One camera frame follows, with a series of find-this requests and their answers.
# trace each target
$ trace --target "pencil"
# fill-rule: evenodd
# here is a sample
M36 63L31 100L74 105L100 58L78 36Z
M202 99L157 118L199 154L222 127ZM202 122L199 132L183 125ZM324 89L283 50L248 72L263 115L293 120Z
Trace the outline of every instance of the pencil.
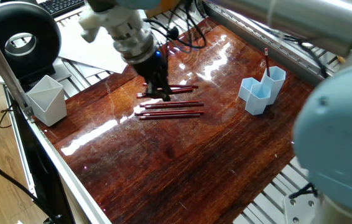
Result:
M145 113L156 114L156 113L164 113L164 112L176 113L176 112L191 112L191 111L194 111L194 110L143 111L143 112L135 112L134 115L142 116Z
M140 107L145 107L147 105L172 105L172 104L185 104L185 103L198 103L198 101L179 101L179 102L161 102L161 103L141 103Z
M181 94L181 93L191 93L194 89L193 88L182 88L179 90L172 90L171 95ZM136 98L147 98L146 93L136 93Z
M145 109L179 108L179 107L190 107L190 106L203 106L203 103L185 103L181 105L147 105L145 106Z
M178 115L178 114L204 114L203 111L186 111L186 112L167 112L163 111L163 113L143 113L143 116L162 116L162 115Z
M141 116L140 120L150 119L178 119L178 118L199 118L199 114L178 114L178 115L163 115L163 116Z
M198 88L197 85L180 85L180 84L170 84L169 87L178 87L178 88Z
M264 49L264 57L266 59L267 76L270 77L270 66L269 66L269 49Z

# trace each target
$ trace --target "white pen holder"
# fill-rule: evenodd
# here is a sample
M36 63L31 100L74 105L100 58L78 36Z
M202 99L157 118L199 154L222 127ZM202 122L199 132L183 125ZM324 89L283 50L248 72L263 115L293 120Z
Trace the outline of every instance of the white pen holder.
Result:
M270 67L270 77L267 69L264 71L261 82L254 78L244 78L238 96L246 101L245 110L252 115L264 112L267 105L271 105L277 98L285 81L286 72L279 67Z
M48 75L44 76L27 95L34 115L47 126L55 124L67 115L63 85Z

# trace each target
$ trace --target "keyboard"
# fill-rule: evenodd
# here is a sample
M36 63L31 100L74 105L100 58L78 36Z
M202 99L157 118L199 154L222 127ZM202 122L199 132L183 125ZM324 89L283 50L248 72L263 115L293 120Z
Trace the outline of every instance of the keyboard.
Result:
M85 5L84 0L48 0L39 3L52 17L61 16Z

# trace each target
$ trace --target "light blue pencil holder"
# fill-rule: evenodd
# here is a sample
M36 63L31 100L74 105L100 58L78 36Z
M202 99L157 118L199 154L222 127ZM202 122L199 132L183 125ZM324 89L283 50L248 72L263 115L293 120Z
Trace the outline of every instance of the light blue pencil holder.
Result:
M241 83L241 87L239 87L238 96L241 99L248 101L249 95L251 94L252 86L257 85L259 83L260 82L254 78L244 78L243 82Z
M251 94L245 105L245 110L252 115L263 114L270 100L271 89L262 83L252 86Z
M279 67L270 67L270 77L267 69L263 73L261 82L254 78L244 78L239 88L238 96L246 101L245 110L252 115L264 112L267 105L271 105L277 98L285 81L286 72Z
M271 105L275 102L277 95L284 84L285 75L286 72L277 66L270 67L270 77L267 76L267 69L264 71L261 83L271 89L270 100L267 105Z

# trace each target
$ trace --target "glossy wooden surface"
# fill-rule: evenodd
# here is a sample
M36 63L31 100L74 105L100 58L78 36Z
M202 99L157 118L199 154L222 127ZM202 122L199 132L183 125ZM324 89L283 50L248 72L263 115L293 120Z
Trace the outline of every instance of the glossy wooden surface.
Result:
M55 126L37 121L112 223L231 223L294 156L292 125L312 88L288 72L274 105L250 115L239 86L261 79L263 53L200 25L207 47L173 49L169 83L199 85L172 99L204 102L201 118L139 121L139 104L159 100L137 100L144 80L127 68L67 100Z

